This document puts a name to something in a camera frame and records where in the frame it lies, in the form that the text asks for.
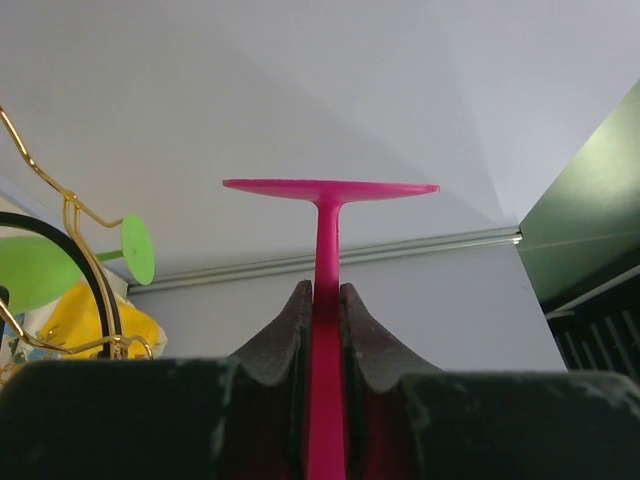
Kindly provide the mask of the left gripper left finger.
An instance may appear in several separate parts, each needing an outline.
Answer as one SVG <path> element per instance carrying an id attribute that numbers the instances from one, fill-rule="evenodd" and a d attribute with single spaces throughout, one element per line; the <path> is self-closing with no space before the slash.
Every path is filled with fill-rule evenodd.
<path id="1" fill-rule="evenodd" d="M 224 358 L 39 361 L 1 393 L 5 479 L 299 479 L 311 285 Z"/>

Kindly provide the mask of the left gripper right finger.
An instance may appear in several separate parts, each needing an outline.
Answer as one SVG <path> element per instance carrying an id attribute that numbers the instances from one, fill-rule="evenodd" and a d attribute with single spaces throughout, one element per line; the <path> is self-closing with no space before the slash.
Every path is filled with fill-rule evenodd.
<path id="1" fill-rule="evenodd" d="M 447 372 L 340 289 L 352 479 L 635 479 L 639 389 L 605 372 Z"/>

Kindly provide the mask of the pink wine glass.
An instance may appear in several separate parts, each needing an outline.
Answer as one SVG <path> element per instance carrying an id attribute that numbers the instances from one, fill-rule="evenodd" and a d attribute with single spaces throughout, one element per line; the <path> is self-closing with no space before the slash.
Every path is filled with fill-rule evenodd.
<path id="1" fill-rule="evenodd" d="M 340 304 L 340 211 L 347 203 L 437 193 L 435 184 L 301 179 L 227 179 L 229 189 L 308 201 L 317 208 L 317 237 L 311 320 L 307 479 L 346 477 L 345 400 Z"/>

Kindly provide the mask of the green wine glass back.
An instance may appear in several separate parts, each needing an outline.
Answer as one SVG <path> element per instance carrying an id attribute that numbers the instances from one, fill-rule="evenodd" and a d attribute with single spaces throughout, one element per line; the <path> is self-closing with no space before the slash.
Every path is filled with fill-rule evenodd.
<path id="1" fill-rule="evenodd" d="M 64 232 L 37 218 L 3 211 L 1 225 L 24 230 L 26 236 L 1 239 L 1 286 L 8 291 L 9 310 L 25 313 L 61 297 L 91 268 L 78 245 Z M 97 255 L 99 261 L 122 257 L 134 279 L 148 285 L 155 276 L 151 237 L 137 215 L 120 225 L 120 248 Z"/>

